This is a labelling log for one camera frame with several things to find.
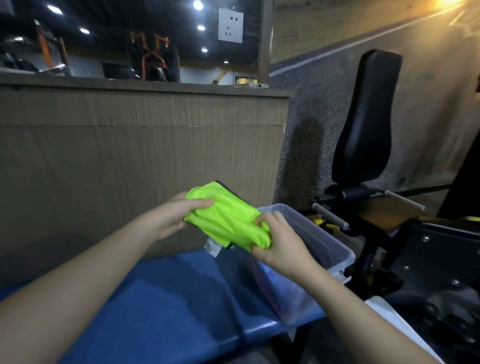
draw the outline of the neon green cloth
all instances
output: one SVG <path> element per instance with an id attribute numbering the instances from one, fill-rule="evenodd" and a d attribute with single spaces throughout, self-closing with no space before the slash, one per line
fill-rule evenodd
<path id="1" fill-rule="evenodd" d="M 194 210 L 184 220 L 198 226 L 224 247 L 234 243 L 250 251 L 252 243 L 262 249 L 268 249 L 272 244 L 267 224 L 263 222 L 261 227 L 254 224 L 260 212 L 220 183 L 211 182 L 205 186 L 192 188 L 186 198 L 215 201 L 212 207 Z"/>

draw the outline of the transparent storage box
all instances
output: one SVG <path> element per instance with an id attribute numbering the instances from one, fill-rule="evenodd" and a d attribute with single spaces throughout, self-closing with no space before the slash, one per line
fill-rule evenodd
<path id="1" fill-rule="evenodd" d="M 317 262 L 342 283 L 348 281 L 343 271 L 355 262 L 355 254 L 343 243 L 287 205 L 275 204 L 258 210 L 280 211 Z M 322 309 L 299 285 L 244 252 L 260 290 L 284 323 L 299 326 L 323 315 Z"/>

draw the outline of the black padded backrest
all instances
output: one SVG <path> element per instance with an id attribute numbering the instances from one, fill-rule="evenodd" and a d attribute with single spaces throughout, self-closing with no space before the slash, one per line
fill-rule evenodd
<path id="1" fill-rule="evenodd" d="M 332 179 L 352 186 L 378 178 L 385 169 L 392 136 L 390 114 L 403 57 L 370 50 L 359 64 L 347 121 L 336 145 Z"/>

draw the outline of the forearm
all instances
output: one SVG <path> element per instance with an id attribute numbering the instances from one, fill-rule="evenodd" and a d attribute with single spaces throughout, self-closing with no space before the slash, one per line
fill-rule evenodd
<path id="1" fill-rule="evenodd" d="M 152 243 L 137 219 L 0 303 L 3 363 L 52 363 Z"/>
<path id="2" fill-rule="evenodd" d="M 323 308 L 358 363 L 436 363 L 429 353 L 383 319 L 313 260 L 296 281 Z"/>

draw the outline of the wall socket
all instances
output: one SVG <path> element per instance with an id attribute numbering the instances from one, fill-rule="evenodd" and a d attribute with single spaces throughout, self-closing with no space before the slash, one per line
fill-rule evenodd
<path id="1" fill-rule="evenodd" d="M 226 42 L 243 41 L 243 13 L 218 8 L 218 39 Z"/>

